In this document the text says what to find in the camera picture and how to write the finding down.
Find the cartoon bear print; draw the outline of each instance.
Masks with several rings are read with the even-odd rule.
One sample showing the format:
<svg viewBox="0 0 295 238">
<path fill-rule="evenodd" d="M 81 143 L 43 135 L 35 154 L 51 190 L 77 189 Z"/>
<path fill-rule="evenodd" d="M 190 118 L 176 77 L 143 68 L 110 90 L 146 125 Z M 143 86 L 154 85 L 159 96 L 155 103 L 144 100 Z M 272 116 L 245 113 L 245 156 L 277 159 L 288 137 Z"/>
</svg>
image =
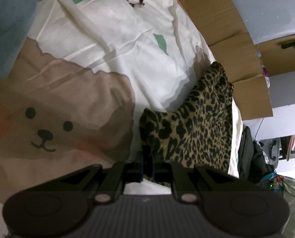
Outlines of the cartoon bear print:
<svg viewBox="0 0 295 238">
<path fill-rule="evenodd" d="M 126 160 L 134 105 L 127 76 L 93 73 L 26 39 L 0 81 L 0 202 L 90 164 Z"/>
</svg>

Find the blue cloth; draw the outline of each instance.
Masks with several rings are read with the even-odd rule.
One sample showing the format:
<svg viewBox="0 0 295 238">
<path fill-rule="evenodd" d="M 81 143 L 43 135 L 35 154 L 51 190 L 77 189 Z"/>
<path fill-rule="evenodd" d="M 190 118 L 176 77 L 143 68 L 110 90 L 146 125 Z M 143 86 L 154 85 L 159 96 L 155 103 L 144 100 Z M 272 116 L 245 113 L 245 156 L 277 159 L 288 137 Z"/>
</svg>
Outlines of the blue cloth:
<svg viewBox="0 0 295 238">
<path fill-rule="evenodd" d="M 0 79 L 7 78 L 26 39 L 37 0 L 0 0 Z"/>
</svg>

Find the leopard print pouch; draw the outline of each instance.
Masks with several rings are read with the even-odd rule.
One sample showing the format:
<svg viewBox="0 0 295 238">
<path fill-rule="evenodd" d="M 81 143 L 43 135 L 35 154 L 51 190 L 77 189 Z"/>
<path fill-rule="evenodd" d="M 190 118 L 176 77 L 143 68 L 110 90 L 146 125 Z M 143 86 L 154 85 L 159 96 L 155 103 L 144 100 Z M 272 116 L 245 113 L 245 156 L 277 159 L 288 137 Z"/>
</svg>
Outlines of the leopard print pouch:
<svg viewBox="0 0 295 238">
<path fill-rule="evenodd" d="M 205 164 L 228 172 L 232 93 L 222 65 L 214 62 L 177 111 L 144 110 L 140 118 L 143 151 L 184 167 Z"/>
</svg>

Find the screw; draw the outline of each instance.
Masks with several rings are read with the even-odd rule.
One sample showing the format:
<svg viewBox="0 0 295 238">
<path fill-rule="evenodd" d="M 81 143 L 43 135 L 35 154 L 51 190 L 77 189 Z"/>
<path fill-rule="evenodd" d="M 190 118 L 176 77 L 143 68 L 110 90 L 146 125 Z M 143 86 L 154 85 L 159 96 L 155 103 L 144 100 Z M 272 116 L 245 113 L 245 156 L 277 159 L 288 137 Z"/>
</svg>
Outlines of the screw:
<svg viewBox="0 0 295 238">
<path fill-rule="evenodd" d="M 111 200 L 111 197 L 108 194 L 102 193 L 102 194 L 96 195 L 94 199 L 99 203 L 106 203 Z"/>
<path fill-rule="evenodd" d="M 187 203 L 193 203 L 197 200 L 197 196 L 192 193 L 185 193 L 180 197 L 180 199 Z"/>
</svg>

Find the cardboard box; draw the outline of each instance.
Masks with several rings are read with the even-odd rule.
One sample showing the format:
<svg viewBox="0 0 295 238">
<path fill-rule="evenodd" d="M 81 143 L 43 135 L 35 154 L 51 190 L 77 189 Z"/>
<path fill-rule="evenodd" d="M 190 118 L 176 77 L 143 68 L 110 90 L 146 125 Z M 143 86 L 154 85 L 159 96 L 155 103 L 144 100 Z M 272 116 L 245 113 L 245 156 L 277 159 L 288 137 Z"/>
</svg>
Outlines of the cardboard box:
<svg viewBox="0 0 295 238">
<path fill-rule="evenodd" d="M 281 45 L 294 41 L 295 35 L 278 38 L 258 45 L 263 65 L 270 76 L 295 71 L 295 47 L 281 48 Z"/>
<path fill-rule="evenodd" d="M 243 120 L 273 116 L 256 47 L 232 0 L 178 0 L 234 84 Z"/>
</svg>

